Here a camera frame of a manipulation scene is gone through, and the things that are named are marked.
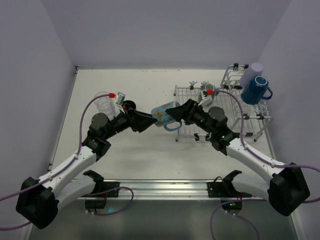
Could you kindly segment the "aluminium mounting rail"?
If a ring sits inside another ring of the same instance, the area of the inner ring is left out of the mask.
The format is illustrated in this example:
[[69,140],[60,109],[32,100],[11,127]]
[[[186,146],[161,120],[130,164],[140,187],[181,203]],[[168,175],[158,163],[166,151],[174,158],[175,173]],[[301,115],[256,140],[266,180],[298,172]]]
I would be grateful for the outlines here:
[[107,184],[118,182],[120,187],[133,190],[133,199],[138,200],[228,200],[253,198],[250,192],[233,195],[214,193],[213,187],[208,187],[207,179],[105,179]]

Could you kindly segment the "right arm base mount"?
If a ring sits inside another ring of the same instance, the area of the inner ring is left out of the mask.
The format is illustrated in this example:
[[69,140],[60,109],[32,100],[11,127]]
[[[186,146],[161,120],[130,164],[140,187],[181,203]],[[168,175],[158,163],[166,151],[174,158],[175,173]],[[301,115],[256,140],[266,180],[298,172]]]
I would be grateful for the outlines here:
[[207,193],[209,198],[251,198],[252,195],[246,192],[237,191],[232,181],[234,178],[241,174],[240,170],[233,170],[224,178],[221,176],[216,177],[214,180],[206,183]]

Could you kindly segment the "lavender plastic cup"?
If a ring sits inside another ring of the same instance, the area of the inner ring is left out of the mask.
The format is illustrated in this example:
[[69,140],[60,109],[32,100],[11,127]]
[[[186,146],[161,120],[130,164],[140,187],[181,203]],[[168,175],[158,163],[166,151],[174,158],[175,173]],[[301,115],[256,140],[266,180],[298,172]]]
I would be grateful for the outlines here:
[[245,69],[243,75],[239,80],[239,85],[244,89],[247,84],[257,76],[261,76],[264,67],[261,63],[253,62]]

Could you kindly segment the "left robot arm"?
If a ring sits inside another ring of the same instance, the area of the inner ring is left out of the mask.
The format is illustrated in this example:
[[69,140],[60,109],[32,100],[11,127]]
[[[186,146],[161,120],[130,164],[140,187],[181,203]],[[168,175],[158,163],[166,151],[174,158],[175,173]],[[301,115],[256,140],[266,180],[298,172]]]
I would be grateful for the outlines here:
[[86,171],[80,179],[74,178],[107,153],[111,147],[108,139],[126,129],[141,133],[157,122],[150,113],[137,111],[130,104],[123,104],[123,108],[113,119],[104,113],[95,114],[86,138],[79,141],[73,155],[37,179],[24,180],[16,211],[38,229],[44,229],[64,206],[97,190],[103,177],[96,172]]

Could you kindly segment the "dark blue plastic mug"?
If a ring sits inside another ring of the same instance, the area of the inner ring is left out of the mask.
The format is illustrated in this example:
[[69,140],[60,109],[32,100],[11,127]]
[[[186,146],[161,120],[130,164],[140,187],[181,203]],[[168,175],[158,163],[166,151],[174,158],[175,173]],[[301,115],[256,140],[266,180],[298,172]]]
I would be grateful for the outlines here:
[[261,100],[270,100],[272,96],[273,91],[264,76],[256,76],[241,93],[241,99],[247,105],[257,105]]

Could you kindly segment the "clear glass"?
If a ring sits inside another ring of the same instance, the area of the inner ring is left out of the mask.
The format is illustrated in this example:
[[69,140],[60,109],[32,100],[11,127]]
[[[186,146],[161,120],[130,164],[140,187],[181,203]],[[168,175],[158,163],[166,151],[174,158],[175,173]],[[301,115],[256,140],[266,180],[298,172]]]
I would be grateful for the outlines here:
[[116,117],[116,109],[114,102],[108,96],[99,97],[94,100],[98,111],[105,114],[109,120],[113,120]]

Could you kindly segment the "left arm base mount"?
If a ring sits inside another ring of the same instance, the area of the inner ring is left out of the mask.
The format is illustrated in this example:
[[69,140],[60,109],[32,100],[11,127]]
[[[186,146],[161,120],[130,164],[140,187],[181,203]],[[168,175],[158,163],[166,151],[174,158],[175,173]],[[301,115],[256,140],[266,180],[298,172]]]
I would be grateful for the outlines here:
[[[92,178],[95,183],[94,189],[91,194],[102,193],[104,191],[108,191],[120,186],[120,183],[118,181],[104,181],[104,178],[93,170],[85,171],[83,175]],[[96,196],[98,200],[85,200],[84,207],[87,211],[94,211],[94,213],[97,213],[97,210],[105,208],[108,197],[117,198],[118,195],[118,189],[109,193],[99,194]]]

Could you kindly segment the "dark green mug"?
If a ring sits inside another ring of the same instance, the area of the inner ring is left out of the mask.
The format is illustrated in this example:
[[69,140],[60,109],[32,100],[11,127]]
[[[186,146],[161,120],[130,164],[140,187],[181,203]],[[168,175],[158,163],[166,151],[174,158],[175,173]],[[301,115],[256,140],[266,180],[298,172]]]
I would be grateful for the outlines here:
[[208,95],[213,95],[215,93],[216,87],[211,84],[211,83],[207,83],[204,86],[204,91],[208,94]]

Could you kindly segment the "light blue mug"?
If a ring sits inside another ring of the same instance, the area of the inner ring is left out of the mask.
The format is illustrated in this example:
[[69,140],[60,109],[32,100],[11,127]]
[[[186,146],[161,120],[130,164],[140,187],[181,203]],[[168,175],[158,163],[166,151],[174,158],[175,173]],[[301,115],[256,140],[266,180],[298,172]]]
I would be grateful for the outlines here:
[[163,127],[168,132],[174,132],[179,130],[182,127],[182,122],[178,122],[178,126],[174,128],[168,127],[168,125],[176,123],[176,121],[166,113],[167,109],[179,107],[180,104],[177,101],[171,101],[161,106],[155,107],[151,110],[151,115],[157,120],[155,125],[157,127]]

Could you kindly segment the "metal dish rack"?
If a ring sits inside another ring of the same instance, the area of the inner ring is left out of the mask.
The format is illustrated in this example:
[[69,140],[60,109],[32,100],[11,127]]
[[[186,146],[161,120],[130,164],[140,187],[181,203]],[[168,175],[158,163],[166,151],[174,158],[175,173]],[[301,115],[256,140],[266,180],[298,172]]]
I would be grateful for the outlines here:
[[243,136],[257,142],[260,137],[268,134],[268,126],[274,120],[268,109],[267,101],[261,100],[256,105],[248,105],[241,99],[243,88],[240,86],[240,78],[248,64],[234,63],[226,68],[221,82],[217,80],[203,80],[201,83],[191,81],[187,86],[174,88],[173,95],[179,104],[184,104],[188,99],[198,102],[201,90],[206,84],[213,84],[217,90],[232,94],[236,99],[225,93],[216,93],[211,105],[205,106],[204,111],[211,107],[220,107],[227,117],[227,126],[236,133],[241,129],[241,117],[244,118]]

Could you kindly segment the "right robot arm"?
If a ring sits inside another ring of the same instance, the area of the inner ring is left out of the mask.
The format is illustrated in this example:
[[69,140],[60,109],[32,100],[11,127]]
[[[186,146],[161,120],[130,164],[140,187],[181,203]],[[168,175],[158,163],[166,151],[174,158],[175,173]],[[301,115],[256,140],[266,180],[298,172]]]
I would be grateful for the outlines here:
[[197,125],[209,134],[215,150],[240,161],[258,175],[258,179],[240,175],[240,180],[231,181],[236,192],[268,201],[283,216],[289,216],[310,196],[301,168],[294,163],[285,165],[245,143],[228,128],[228,118],[221,107],[213,106],[205,112],[189,99],[183,105],[166,109],[166,113],[177,122]]

